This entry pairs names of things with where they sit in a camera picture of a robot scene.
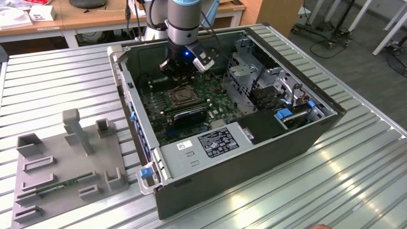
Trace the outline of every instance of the desk leg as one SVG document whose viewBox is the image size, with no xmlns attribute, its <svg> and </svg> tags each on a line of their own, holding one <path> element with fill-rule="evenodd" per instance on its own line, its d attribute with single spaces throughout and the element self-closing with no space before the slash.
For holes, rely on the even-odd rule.
<svg viewBox="0 0 407 229">
<path fill-rule="evenodd" d="M 400 15 L 401 15 L 401 13 L 404 12 L 405 8 L 407 8 L 407 2 L 404 3 L 403 7 L 401 7 L 401 8 L 399 9 L 399 11 L 396 12 L 396 14 L 395 14 L 392 20 L 391 20 L 389 23 L 387 24 L 387 26 L 385 26 L 385 28 L 384 28 L 385 31 L 388 31 L 389 27 L 392 27 L 392 25 L 393 25 L 393 23 L 395 23 L 395 20 L 399 19 L 399 17 L 400 17 Z"/>
<path fill-rule="evenodd" d="M 77 48 L 79 47 L 75 35 L 76 35 L 75 30 L 64 30 L 63 31 L 63 36 L 65 37 L 65 41 L 67 41 L 67 44 L 68 44 L 69 48 Z"/>
<path fill-rule="evenodd" d="M 233 13 L 233 16 L 231 18 L 231 27 L 236 27 L 240 25 L 241 14 L 243 14 L 243 11 L 236 10 L 236 12 Z"/>
<path fill-rule="evenodd" d="M 331 21 L 331 18 L 332 18 L 332 16 L 333 16 L 333 13 L 335 13 L 335 11 L 336 11 L 336 8 L 337 8 L 337 6 L 339 6 L 340 1 L 341 1 L 341 0 L 335 0 L 333 5 L 332 5 L 332 8 L 331 8 L 331 10 L 329 10 L 329 12 L 328 12 L 328 14 L 327 14 L 327 16 L 325 16 L 325 18 L 324 18 L 324 21 L 325 21 L 325 22 L 329 22 L 329 21 Z"/>
<path fill-rule="evenodd" d="M 407 20 L 407 12 L 404 13 L 401 19 L 399 20 L 399 22 L 396 23 L 393 29 L 389 31 L 389 33 L 387 34 L 385 38 L 383 39 L 381 43 L 379 44 L 379 46 L 376 47 L 375 51 L 373 51 L 373 55 L 376 56 L 379 54 L 379 52 L 381 51 L 381 49 L 384 48 L 384 46 L 388 44 L 388 41 L 391 40 L 391 38 L 393 37 L 395 33 L 399 31 L 400 27 L 403 26 L 404 22 Z"/>
<path fill-rule="evenodd" d="M 315 5 L 313 11 L 312 11 L 311 17 L 309 17 L 309 24 L 313 23 L 315 17 L 316 17 L 316 15 L 317 15 L 317 12 L 319 12 L 319 10 L 320 10 L 320 7 L 321 7 L 324 1 L 325 1 L 325 0 L 319 0 L 317 3 L 316 3 L 316 5 Z"/>
<path fill-rule="evenodd" d="M 353 20 L 353 22 L 352 22 L 352 24 L 349 26 L 349 29 L 348 29 L 349 32 L 352 32 L 355 30 L 355 28 L 356 28 L 356 26 L 357 26 L 357 24 L 359 24 L 359 22 L 360 22 L 360 20 L 363 18 L 363 15 L 367 12 L 369 4 L 371 4 L 371 0 L 367 0 L 364 5 L 363 5 L 363 8 L 360 9 L 360 12 L 359 12 L 357 16 L 356 16 L 356 18 L 355 18 L 355 20 Z"/>
</svg>

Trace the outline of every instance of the barcode label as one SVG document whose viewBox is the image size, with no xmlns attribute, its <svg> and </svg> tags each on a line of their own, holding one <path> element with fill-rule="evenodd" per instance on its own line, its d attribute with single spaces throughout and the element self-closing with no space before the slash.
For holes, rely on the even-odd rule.
<svg viewBox="0 0 407 229">
<path fill-rule="evenodd" d="M 59 30 L 59 26 L 56 26 L 56 27 L 37 28 L 37 31 L 44 31 L 44 30 Z"/>
</svg>

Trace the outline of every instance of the cpu socket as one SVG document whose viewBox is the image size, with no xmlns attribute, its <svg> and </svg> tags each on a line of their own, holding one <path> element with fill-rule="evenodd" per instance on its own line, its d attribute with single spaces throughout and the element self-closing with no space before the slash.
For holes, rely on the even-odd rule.
<svg viewBox="0 0 407 229">
<path fill-rule="evenodd" d="M 187 105 L 195 103 L 199 100 L 193 92 L 193 88 L 191 86 L 176 88 L 168 91 L 168 96 L 171 98 L 173 106 Z"/>
</svg>

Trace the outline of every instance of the motherboard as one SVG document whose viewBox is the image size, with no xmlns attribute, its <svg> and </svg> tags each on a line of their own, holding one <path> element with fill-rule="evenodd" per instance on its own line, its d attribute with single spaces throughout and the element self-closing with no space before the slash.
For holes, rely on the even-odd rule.
<svg viewBox="0 0 407 229">
<path fill-rule="evenodd" d="M 187 85 L 140 95 L 160 145 L 167 145 L 243 116 L 223 88 L 223 75 L 197 73 Z"/>
</svg>

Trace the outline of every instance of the power supply label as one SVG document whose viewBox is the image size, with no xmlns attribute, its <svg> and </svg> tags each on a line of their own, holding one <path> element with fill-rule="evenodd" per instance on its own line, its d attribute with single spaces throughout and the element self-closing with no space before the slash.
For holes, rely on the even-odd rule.
<svg viewBox="0 0 407 229">
<path fill-rule="evenodd" d="M 227 128 L 197 137 L 197 140 L 201 143 L 205 154 L 209 158 L 239 148 L 239 144 Z"/>
</svg>

